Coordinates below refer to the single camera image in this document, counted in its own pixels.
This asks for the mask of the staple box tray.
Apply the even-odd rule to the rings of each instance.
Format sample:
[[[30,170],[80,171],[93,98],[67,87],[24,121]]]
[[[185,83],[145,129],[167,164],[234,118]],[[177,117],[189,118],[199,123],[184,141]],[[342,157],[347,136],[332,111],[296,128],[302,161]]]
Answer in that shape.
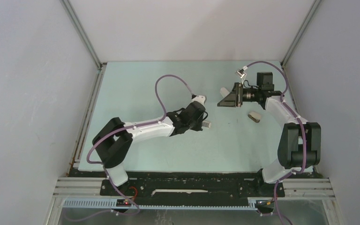
[[[212,123],[209,122],[209,121],[203,121],[203,122],[202,122],[202,126],[203,126],[204,128],[211,128],[211,125],[212,125]]]

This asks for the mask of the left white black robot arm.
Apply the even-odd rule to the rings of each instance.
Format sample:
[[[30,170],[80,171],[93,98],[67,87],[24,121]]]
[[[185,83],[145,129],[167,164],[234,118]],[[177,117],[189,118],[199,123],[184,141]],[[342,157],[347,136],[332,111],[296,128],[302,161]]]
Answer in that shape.
[[[168,112],[163,120],[147,120],[125,123],[112,118],[92,140],[93,147],[112,181],[111,189],[118,195],[129,191],[128,174],[124,167],[125,157],[132,144],[157,137],[180,135],[188,130],[202,131],[206,119],[203,103],[192,101],[186,108]]]

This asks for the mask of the beige brown mini stapler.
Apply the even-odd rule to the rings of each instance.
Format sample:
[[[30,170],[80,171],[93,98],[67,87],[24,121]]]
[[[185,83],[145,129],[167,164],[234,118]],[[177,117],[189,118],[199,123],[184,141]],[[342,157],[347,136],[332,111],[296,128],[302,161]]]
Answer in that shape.
[[[259,123],[261,121],[262,115],[257,112],[250,112],[248,117],[255,123]]]

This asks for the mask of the long white stapler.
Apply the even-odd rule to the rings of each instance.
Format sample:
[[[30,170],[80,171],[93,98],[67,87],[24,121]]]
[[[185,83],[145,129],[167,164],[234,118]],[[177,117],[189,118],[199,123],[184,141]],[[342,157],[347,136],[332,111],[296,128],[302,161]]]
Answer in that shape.
[[[225,98],[227,95],[230,94],[230,92],[229,92],[229,90],[228,90],[227,88],[222,87],[222,88],[220,89],[220,94],[221,94],[221,96],[222,96],[223,98]]]

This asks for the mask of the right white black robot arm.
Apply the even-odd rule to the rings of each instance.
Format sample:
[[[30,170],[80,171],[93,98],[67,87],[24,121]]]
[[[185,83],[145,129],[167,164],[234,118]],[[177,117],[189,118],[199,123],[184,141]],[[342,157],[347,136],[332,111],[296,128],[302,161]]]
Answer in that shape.
[[[266,196],[273,189],[272,183],[320,163],[321,126],[307,121],[286,103],[284,93],[275,90],[271,72],[258,72],[256,86],[247,88],[242,82],[235,82],[231,90],[222,87],[220,94],[223,99],[218,107],[241,107],[243,103],[256,102],[282,128],[277,159],[263,168],[262,178],[254,182],[258,195]]]

